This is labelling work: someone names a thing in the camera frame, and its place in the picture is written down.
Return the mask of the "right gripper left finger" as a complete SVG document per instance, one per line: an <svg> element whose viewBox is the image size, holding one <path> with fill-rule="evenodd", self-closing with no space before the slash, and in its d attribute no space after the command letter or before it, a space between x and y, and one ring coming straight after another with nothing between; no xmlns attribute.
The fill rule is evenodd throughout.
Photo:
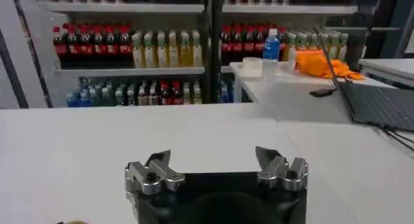
<svg viewBox="0 0 414 224"><path fill-rule="evenodd" d="M145 164L129 162L125 168L125 190L133 194L155 195L163 189L177 191L185 182L185 175L169 167L171 150L153 153Z"/></svg>

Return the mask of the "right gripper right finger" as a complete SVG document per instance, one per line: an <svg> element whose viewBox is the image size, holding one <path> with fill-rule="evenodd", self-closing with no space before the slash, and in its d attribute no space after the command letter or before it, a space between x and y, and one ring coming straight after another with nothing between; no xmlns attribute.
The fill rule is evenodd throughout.
<svg viewBox="0 0 414 224"><path fill-rule="evenodd" d="M256 158L261 167L257 182L268 190L281 188L289 192L307 189L309 167L304 158L295 157L292 162L277 150L256 146Z"/></svg>

